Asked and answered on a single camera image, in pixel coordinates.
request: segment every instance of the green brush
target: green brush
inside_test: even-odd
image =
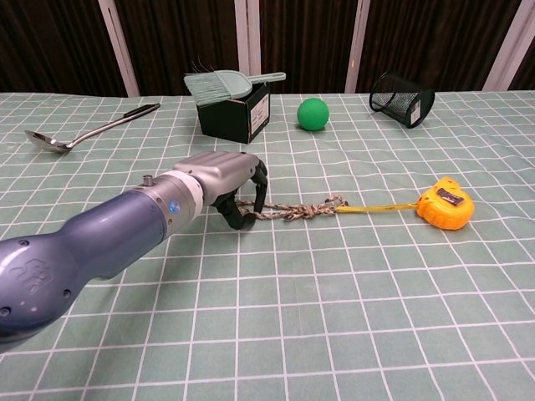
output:
[[[211,73],[188,74],[184,83],[198,106],[240,99],[252,91],[254,84],[284,81],[285,73],[246,76],[237,71],[222,69]]]

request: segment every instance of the yellow tape measure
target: yellow tape measure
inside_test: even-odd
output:
[[[474,213],[471,197],[450,177],[444,177],[424,192],[416,203],[388,206],[338,206],[338,213],[370,213],[416,209],[419,217],[442,230],[459,230]]]

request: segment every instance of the rope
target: rope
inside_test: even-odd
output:
[[[284,205],[278,203],[266,203],[264,207],[276,211],[257,213],[251,211],[245,206],[254,206],[251,200],[237,200],[236,204],[242,215],[254,214],[259,220],[283,219],[285,221],[294,221],[297,219],[313,219],[315,216],[326,215],[333,216],[337,213],[336,208],[339,205],[348,206],[349,203],[340,195],[333,195],[327,198],[324,203],[317,205]]]

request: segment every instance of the green ball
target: green ball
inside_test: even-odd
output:
[[[298,108],[298,122],[307,131],[318,131],[329,121],[329,107],[318,98],[303,101]]]

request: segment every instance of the curtain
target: curtain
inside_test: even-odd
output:
[[[260,0],[262,73],[274,93],[345,91],[357,0]]]
[[[97,0],[0,2],[0,91],[125,96]]]
[[[512,79],[510,90],[535,90],[535,39]]]
[[[437,91],[480,90],[520,0],[372,0],[357,92],[385,71]]]
[[[115,0],[142,95],[189,94],[184,74],[239,69],[233,0]]]

